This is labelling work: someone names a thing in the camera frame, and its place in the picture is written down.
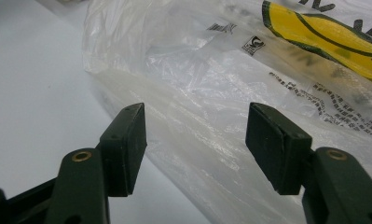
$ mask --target white table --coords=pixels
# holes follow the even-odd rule
[[[0,188],[8,198],[55,177],[62,157],[95,147],[111,122],[83,71],[87,1],[0,0]],[[110,199],[112,223],[209,223],[144,158],[134,194]]]

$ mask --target plastic bag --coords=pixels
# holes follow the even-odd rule
[[[308,1],[276,2],[316,13]],[[367,6],[356,19],[372,18],[372,10],[363,14],[372,5],[354,4]],[[274,192],[244,144],[250,102],[277,107],[313,136],[313,148],[344,149],[372,175],[372,82],[277,37],[263,23],[262,6],[91,1],[86,19],[85,69],[101,84],[107,109],[115,115],[145,102],[147,156],[212,223],[305,222],[300,196]],[[334,11],[326,13],[348,19]],[[315,77],[309,60],[319,60],[310,70],[339,75]]]

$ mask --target printed symbol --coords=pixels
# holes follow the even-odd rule
[[[253,36],[241,48],[246,50],[246,52],[248,52],[250,54],[250,56],[253,56],[256,51],[258,51],[259,49],[261,49],[264,46],[265,46],[265,44],[264,44],[264,42],[262,42],[262,40],[260,38],[258,38],[257,36]]]

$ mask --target curved black line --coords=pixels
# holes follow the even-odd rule
[[[319,32],[317,32],[315,29],[313,29],[313,27],[311,27],[307,21],[304,20],[304,18],[302,18],[301,15],[299,15],[298,13],[296,13],[296,16],[298,17],[298,19],[302,22],[302,24],[304,24],[304,26],[306,28],[308,28],[308,30],[310,30],[312,33],[314,33],[315,35],[319,36],[321,39],[327,41],[328,43],[330,44],[333,44],[337,47],[340,47],[340,48],[343,48],[343,49],[346,49],[348,51],[351,51],[353,53],[357,53],[357,54],[360,54],[360,55],[363,55],[363,56],[366,56],[366,57],[371,57],[371,60],[372,60],[372,53],[370,52],[365,52],[365,51],[362,51],[362,50],[359,50],[359,49],[353,49],[353,48],[350,48],[348,46],[345,46],[345,45],[341,45],[337,42],[335,42],[334,40],[331,40],[330,38],[327,38],[325,37],[324,35],[320,34]]]

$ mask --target yellow object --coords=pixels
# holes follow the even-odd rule
[[[372,38],[322,14],[304,14],[264,1],[272,33],[302,49],[340,63],[372,81]]]

